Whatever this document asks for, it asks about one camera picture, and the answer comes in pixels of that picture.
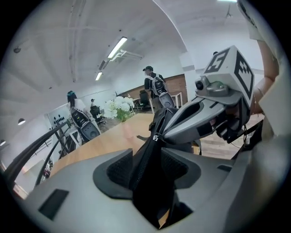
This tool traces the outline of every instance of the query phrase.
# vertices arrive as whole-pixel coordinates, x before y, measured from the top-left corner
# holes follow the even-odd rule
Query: ceiling light
[[[1,140],[1,142],[0,142],[0,147],[3,146],[5,143],[6,143],[5,140]]]
[[[19,125],[19,126],[21,126],[21,125],[24,124],[24,123],[25,123],[25,119],[20,118],[20,119],[18,120],[18,125]]]
[[[224,2],[237,2],[237,0],[217,0],[217,1],[224,1]]]
[[[101,77],[101,75],[102,75],[102,72],[99,72],[95,80],[97,81]]]
[[[121,46],[127,41],[126,37],[122,37],[120,41],[117,43],[117,45],[114,47],[114,49],[109,54],[108,58],[114,57],[115,53],[121,48]]]

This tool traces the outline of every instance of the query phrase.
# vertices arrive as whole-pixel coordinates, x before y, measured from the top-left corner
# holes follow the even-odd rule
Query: white ceiling
[[[228,3],[216,0],[160,1],[184,28],[223,20],[228,9]],[[242,20],[232,8],[233,20]],[[45,105],[49,95],[63,95],[49,105],[55,108],[73,81],[76,88],[96,85],[98,65],[122,36],[128,37],[123,49],[141,55],[163,38],[185,51],[172,22],[152,0],[44,1],[16,33],[0,67],[0,139],[8,141],[21,129],[20,117],[29,121],[45,113],[35,100]],[[13,52],[16,47],[19,53]],[[110,62],[98,85],[110,83],[124,64],[130,65]]]

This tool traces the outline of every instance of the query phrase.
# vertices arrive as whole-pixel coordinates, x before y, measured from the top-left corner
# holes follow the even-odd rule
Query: floor
[[[135,111],[136,113],[152,114],[150,109],[148,111]],[[257,124],[262,119],[264,119],[262,114],[251,116],[249,122],[246,125],[247,129]],[[99,128],[101,132],[105,132],[118,124],[119,122],[116,119],[106,119],[106,124],[100,124]],[[242,145],[243,136],[235,140],[232,144],[228,144],[222,138],[218,137],[216,133],[201,139],[202,155],[208,157],[231,159]]]

